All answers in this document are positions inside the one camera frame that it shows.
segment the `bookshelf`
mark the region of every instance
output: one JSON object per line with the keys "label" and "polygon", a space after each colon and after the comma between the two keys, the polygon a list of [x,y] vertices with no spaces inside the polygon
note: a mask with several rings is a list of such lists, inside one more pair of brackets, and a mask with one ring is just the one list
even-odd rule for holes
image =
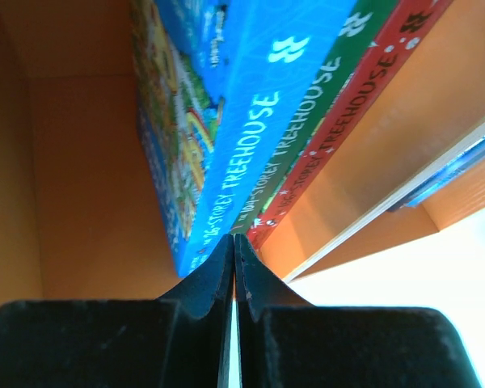
{"label": "bookshelf", "polygon": [[[135,133],[128,9],[0,0],[0,303],[157,297],[179,281]],[[485,0],[455,0],[261,258],[289,280],[481,209],[485,161],[384,211],[484,133]]]}

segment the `green book spine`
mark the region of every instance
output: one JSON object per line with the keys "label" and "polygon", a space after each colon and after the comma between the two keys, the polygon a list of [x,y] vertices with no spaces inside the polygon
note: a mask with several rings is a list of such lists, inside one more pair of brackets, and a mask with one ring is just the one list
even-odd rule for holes
{"label": "green book spine", "polygon": [[232,233],[246,233],[250,229],[260,210],[273,196],[299,153],[322,123],[350,74],[397,3],[398,0],[360,0],[353,7],[338,39],[242,207],[232,226]]}

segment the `white logo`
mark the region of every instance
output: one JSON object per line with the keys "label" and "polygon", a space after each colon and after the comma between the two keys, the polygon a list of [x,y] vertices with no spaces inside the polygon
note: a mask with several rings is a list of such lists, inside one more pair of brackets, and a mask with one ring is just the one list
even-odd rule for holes
{"label": "white logo", "polygon": [[283,59],[285,63],[296,61],[305,51],[305,46],[310,38],[305,38],[300,42],[294,41],[294,36],[286,40],[276,40],[273,42],[273,53],[268,55],[268,61],[277,62]]}
{"label": "white logo", "polygon": [[355,36],[359,34],[366,27],[366,22],[370,20],[372,15],[373,15],[373,12],[370,12],[368,15],[360,18],[361,13],[360,12],[355,13],[345,21],[343,28],[339,32],[339,36],[343,36],[343,35]]}

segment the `white wall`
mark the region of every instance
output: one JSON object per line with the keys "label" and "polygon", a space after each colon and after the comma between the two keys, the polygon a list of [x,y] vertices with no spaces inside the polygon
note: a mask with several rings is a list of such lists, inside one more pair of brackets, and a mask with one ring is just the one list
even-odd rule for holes
{"label": "white wall", "polygon": [[485,386],[485,209],[448,229],[295,280],[317,306],[430,306],[460,332]]}

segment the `blue book spine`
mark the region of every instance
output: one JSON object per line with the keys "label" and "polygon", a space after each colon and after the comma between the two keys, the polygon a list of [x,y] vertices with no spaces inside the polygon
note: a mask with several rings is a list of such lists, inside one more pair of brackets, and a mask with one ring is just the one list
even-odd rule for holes
{"label": "blue book spine", "polygon": [[203,263],[229,232],[355,2],[268,0],[224,6],[226,57],[219,61],[225,71],[213,78],[223,113],[179,258],[181,276]]}

